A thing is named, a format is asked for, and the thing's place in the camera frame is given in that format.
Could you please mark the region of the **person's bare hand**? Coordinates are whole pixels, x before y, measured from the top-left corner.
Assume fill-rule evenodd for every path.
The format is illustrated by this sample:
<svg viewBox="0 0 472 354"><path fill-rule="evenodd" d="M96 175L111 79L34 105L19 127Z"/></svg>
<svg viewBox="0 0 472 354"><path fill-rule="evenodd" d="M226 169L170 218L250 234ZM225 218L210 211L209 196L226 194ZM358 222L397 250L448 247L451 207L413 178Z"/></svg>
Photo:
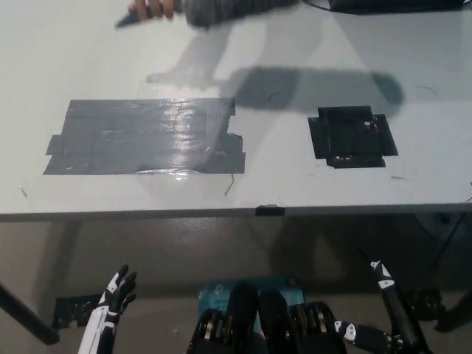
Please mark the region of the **person's bare hand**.
<svg viewBox="0 0 472 354"><path fill-rule="evenodd" d="M137 14L141 21L151 18L172 19L176 11L174 0L134 0L128 6L129 13Z"/></svg>

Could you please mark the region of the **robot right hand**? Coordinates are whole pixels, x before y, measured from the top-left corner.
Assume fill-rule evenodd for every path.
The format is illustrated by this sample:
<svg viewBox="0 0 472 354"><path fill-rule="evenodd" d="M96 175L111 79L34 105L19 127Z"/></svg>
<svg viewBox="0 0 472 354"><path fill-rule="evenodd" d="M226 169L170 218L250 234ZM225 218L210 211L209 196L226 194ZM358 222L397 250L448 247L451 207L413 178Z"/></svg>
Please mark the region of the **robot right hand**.
<svg viewBox="0 0 472 354"><path fill-rule="evenodd" d="M369 265L377 278L392 331L387 333L372 326L335 320L337 335L368 353L430 353L413 308L393 276L380 260L373 260Z"/></svg>

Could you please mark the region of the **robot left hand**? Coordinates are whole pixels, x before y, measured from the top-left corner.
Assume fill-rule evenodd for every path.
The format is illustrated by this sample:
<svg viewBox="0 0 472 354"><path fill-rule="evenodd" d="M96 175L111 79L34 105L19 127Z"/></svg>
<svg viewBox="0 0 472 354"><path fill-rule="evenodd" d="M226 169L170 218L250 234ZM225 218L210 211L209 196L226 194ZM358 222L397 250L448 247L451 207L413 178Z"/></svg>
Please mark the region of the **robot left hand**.
<svg viewBox="0 0 472 354"><path fill-rule="evenodd" d="M78 354L112 354L122 314L136 299L135 271L123 265L107 284L96 308L91 312Z"/></svg>

